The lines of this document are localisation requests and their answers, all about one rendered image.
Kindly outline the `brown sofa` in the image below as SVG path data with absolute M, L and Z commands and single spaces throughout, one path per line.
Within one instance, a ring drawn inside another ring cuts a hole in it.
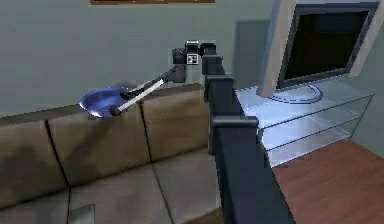
M 0 118 L 0 224 L 224 224 L 199 84 L 97 119 L 75 105 Z

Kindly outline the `glass television stand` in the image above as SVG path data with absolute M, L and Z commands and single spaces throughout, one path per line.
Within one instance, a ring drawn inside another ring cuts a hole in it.
M 373 94 L 338 80 L 262 98 L 255 87 L 236 92 L 244 114 L 259 120 L 258 137 L 276 167 L 352 137 Z

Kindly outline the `grey flat rectangular object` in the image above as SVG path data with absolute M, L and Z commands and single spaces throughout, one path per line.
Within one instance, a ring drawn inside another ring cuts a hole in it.
M 95 224 L 95 205 L 88 204 L 71 210 L 68 224 Z

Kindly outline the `blue dish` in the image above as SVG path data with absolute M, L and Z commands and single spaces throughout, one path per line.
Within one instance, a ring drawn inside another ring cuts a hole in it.
M 88 114 L 97 118 L 118 116 L 118 107 L 128 101 L 124 95 L 127 88 L 109 87 L 91 91 L 84 95 L 79 106 Z

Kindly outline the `grey television set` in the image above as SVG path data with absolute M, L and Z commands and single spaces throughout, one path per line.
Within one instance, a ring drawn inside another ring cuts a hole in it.
M 320 101 L 318 82 L 360 75 L 383 23 L 384 0 L 274 0 L 257 95 Z

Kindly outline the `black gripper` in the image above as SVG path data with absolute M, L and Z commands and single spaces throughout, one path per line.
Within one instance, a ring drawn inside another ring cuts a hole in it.
M 184 83 L 186 81 L 186 64 L 185 64 L 186 52 L 183 48 L 176 48 L 172 50 L 172 60 L 174 66 L 167 72 L 162 73 L 159 77 L 147 81 L 133 89 L 125 91 L 125 96 L 135 95 L 127 102 L 111 107 L 111 114 L 113 116 L 120 115 L 127 110 L 133 104 L 139 102 L 147 95 L 151 94 L 154 90 L 158 89 L 164 81 L 173 83 Z

